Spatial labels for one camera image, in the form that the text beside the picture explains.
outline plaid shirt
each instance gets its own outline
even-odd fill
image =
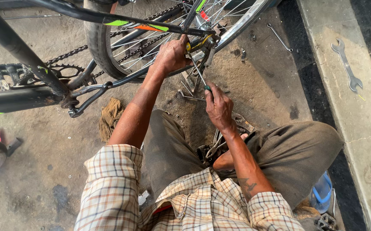
[[[85,162],[75,230],[304,230],[281,194],[258,193],[247,203],[234,181],[220,181],[211,168],[173,181],[139,214],[141,161],[142,152],[125,144],[104,146]]]

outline spring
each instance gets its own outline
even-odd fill
[[[211,63],[213,61],[214,54],[215,54],[215,46],[212,47],[211,50],[210,50],[209,58],[207,59],[207,62],[205,63],[205,66],[206,67],[208,67],[209,65],[211,65]]]

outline foot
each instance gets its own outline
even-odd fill
[[[248,134],[242,134],[241,139],[247,138]],[[215,171],[222,171],[228,170],[231,171],[234,169],[234,161],[233,157],[231,156],[230,150],[226,151],[224,154],[220,155],[217,160],[215,160],[213,164],[213,169]]]

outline dirty floor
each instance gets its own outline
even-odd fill
[[[127,7],[133,16],[144,17],[144,12],[157,13],[151,6],[148,1],[138,1]],[[0,13],[6,17],[53,14],[37,7]],[[66,16],[15,19],[8,23],[44,61],[86,44],[82,21]],[[229,90],[234,111],[259,128],[312,120],[293,58],[266,27],[267,23],[285,39],[277,10],[268,9],[256,24],[250,25],[214,57],[213,65],[205,71],[206,79]],[[255,41],[248,40],[251,30]],[[236,55],[241,49],[247,53],[245,62]],[[62,63],[85,67],[90,60],[90,53],[85,50]],[[11,62],[17,61],[0,47],[0,64]],[[182,79],[177,75],[164,81],[155,108],[174,115],[184,129],[186,140],[196,148],[212,141],[215,128],[205,113],[204,102],[178,97],[178,89],[188,94],[180,82]],[[108,80],[111,77],[107,75],[98,79]],[[109,90],[74,119],[60,106],[0,115],[3,141],[14,137],[24,140],[0,169],[0,228],[73,229],[87,178],[83,162],[104,145],[98,125],[101,107],[110,97],[120,99],[126,106],[139,87],[129,83]],[[196,96],[202,97],[203,91]]]

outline concrete ledge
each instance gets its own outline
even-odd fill
[[[371,57],[349,0],[297,1],[371,230]],[[331,49],[336,38],[344,41],[351,69],[363,82],[359,95],[349,88],[341,59]]]

